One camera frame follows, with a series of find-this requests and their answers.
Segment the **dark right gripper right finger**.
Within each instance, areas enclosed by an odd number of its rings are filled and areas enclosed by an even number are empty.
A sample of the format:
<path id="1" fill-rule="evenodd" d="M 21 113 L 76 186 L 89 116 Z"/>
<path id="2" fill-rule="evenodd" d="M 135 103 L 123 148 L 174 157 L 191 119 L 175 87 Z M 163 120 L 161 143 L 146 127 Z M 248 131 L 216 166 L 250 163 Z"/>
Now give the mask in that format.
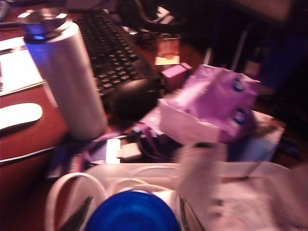
<path id="1" fill-rule="evenodd" d="M 206 231 L 195 212 L 185 200 L 183 196 L 179 197 L 180 200 L 180 218 L 184 231 Z"/>

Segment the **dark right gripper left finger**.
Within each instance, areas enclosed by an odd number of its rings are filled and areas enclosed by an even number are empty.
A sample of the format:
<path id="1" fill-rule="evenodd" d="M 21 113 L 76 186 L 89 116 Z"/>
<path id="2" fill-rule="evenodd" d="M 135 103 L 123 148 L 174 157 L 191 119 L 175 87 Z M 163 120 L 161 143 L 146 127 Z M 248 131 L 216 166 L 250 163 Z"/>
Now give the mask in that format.
<path id="1" fill-rule="evenodd" d="M 58 230 L 78 231 L 86 219 L 92 200 L 93 197 L 87 197 Z"/>

